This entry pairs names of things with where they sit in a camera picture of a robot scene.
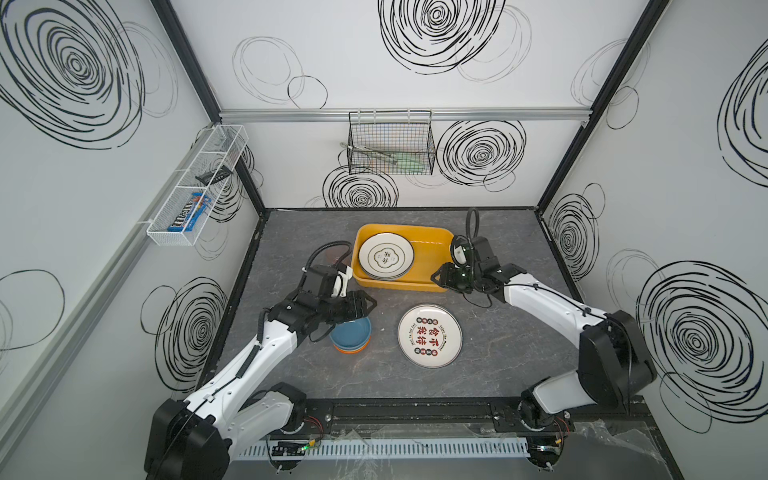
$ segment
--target white plate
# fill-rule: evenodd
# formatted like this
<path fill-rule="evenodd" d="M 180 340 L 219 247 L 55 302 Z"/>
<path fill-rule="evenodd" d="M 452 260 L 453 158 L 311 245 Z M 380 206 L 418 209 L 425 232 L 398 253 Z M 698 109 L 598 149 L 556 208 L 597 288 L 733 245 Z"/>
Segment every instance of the white plate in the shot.
<path fill-rule="evenodd" d="M 366 240 L 358 252 L 360 266 L 372 278 L 394 280 L 413 266 L 413 246 L 396 233 L 378 233 Z"/>
<path fill-rule="evenodd" d="M 397 340 L 416 365 L 430 369 L 453 362 L 462 349 L 462 328 L 448 310 L 432 303 L 411 308 L 400 320 Z"/>

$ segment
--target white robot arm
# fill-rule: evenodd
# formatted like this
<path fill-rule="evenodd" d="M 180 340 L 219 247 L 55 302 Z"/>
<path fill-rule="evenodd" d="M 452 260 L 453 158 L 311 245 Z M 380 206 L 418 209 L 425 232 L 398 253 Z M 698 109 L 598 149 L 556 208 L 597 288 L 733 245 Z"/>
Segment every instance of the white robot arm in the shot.
<path fill-rule="evenodd" d="M 312 266 L 326 248 L 347 252 L 333 266 Z M 263 397 L 254 392 L 266 375 L 319 324 L 333 327 L 368 316 L 376 301 L 362 290 L 347 292 L 352 269 L 343 265 L 352 245 L 340 240 L 313 252 L 299 286 L 285 300 L 264 309 L 258 333 L 212 380 L 184 401 L 168 399 L 152 418 L 144 470 L 147 478 L 216 480 L 230 461 L 268 433 L 298 430 L 306 395 L 279 383 Z"/>
<path fill-rule="evenodd" d="M 590 308 L 553 290 L 519 266 L 500 265 L 488 241 L 475 234 L 454 238 L 453 263 L 432 281 L 460 293 L 480 291 L 521 308 L 554 328 L 579 348 L 576 370 L 543 379 L 521 394 L 520 419 L 542 430 L 564 409 L 597 403 L 621 407 L 656 378 L 640 330 L 624 313 Z M 352 271 L 342 256 L 334 266 L 312 266 L 319 252 L 349 242 L 327 243 L 303 268 L 299 286 L 285 300 L 262 311 L 258 334 L 212 380 L 184 401 L 171 399 L 155 412 L 144 470 L 147 478 L 217 480 L 232 458 L 270 432 L 300 428 L 306 396 L 285 383 L 256 399 L 254 390 L 266 375 L 317 330 L 368 316 L 376 301 L 362 290 L 346 292 Z"/>
<path fill-rule="evenodd" d="M 524 425 L 542 430 L 554 414 L 592 403 L 628 406 L 629 398 L 657 376 L 637 322 L 620 310 L 607 313 L 577 302 L 512 263 L 499 264 L 488 240 L 478 237 L 479 218 L 476 208 L 469 210 L 466 236 L 454 237 L 451 245 L 453 263 L 443 264 L 432 281 L 460 293 L 487 293 L 521 308 L 579 349 L 576 370 L 541 380 L 521 394 Z"/>

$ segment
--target wall-mounted basket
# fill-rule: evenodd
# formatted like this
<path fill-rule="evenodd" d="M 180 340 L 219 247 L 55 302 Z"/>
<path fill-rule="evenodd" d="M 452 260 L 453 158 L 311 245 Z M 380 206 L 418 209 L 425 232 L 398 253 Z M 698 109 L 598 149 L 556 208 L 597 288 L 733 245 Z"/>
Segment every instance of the wall-mounted basket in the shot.
<path fill-rule="evenodd" d="M 437 159 L 429 110 L 349 113 L 349 172 L 361 167 L 390 175 L 432 175 Z"/>
<path fill-rule="evenodd" d="M 191 247 L 197 242 L 221 192 L 237 175 L 235 165 L 247 141 L 243 125 L 214 127 L 147 228 L 157 245 Z"/>

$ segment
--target black corner post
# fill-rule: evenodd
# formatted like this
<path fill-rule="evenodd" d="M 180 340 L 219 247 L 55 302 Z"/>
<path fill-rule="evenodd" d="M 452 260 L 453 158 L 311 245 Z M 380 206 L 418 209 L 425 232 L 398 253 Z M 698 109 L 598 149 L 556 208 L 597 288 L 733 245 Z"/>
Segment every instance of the black corner post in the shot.
<path fill-rule="evenodd" d="M 190 45 L 187 34 L 184 33 L 184 29 L 181 27 L 181 22 L 176 15 L 174 7 L 170 4 L 170 0 L 151 1 L 210 121 L 220 123 L 221 108 L 219 107 L 219 102 L 216 101 L 214 91 L 211 90 L 208 80 L 205 78 L 203 69 L 197 61 L 197 57 L 192 50 L 192 45 Z M 240 178 L 240 182 L 242 182 L 248 197 L 253 203 L 253 208 L 256 209 L 259 217 L 266 218 L 267 211 L 264 202 L 261 200 L 261 196 L 256 189 L 256 184 L 253 182 L 253 178 L 250 176 L 250 172 L 248 172 L 248 169 L 242 162 L 237 162 L 235 171 L 237 172 L 237 176 Z"/>
<path fill-rule="evenodd" d="M 641 49 L 645 45 L 645 41 L 648 39 L 650 33 L 654 30 L 661 14 L 664 13 L 664 9 L 669 5 L 670 0 L 650 0 L 646 5 L 643 14 L 640 16 L 640 20 L 634 26 L 632 35 L 629 36 L 627 43 L 624 45 L 624 49 L 619 54 L 619 58 L 616 60 L 614 67 L 611 69 L 611 73 L 603 83 L 603 87 L 600 89 L 600 93 L 594 99 L 592 104 L 592 115 L 589 118 L 589 122 L 579 128 L 571 145 L 565 151 L 565 156 L 560 162 L 558 169 L 555 171 L 552 179 L 547 185 L 547 189 L 544 190 L 544 195 L 538 202 L 537 211 L 544 213 L 549 204 L 554 199 L 555 194 L 568 175 L 568 171 L 573 166 L 574 162 L 581 153 L 581 149 L 586 145 L 592 132 L 597 127 L 598 122 L 603 116 L 603 113 L 611 103 L 616 91 L 621 86 L 621 82 L 624 81 L 624 77 L 629 72 L 630 67 L 634 63 L 635 58 L 640 54 Z"/>

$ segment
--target white wire basket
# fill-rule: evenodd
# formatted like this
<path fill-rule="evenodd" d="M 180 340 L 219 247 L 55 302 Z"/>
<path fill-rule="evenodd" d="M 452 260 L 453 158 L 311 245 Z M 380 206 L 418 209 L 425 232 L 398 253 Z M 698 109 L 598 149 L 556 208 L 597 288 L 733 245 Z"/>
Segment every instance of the white wire basket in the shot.
<path fill-rule="evenodd" d="M 248 135 L 243 125 L 214 127 L 147 228 L 147 235 L 157 245 L 192 247 L 197 242 L 221 192 L 226 189 L 228 182 L 233 181 L 232 177 L 237 175 L 235 165 L 246 142 Z M 223 167 L 232 173 L 224 180 L 213 183 L 214 178 L 225 171 Z M 213 176 L 207 184 L 203 184 L 198 177 L 208 173 L 213 173 Z"/>

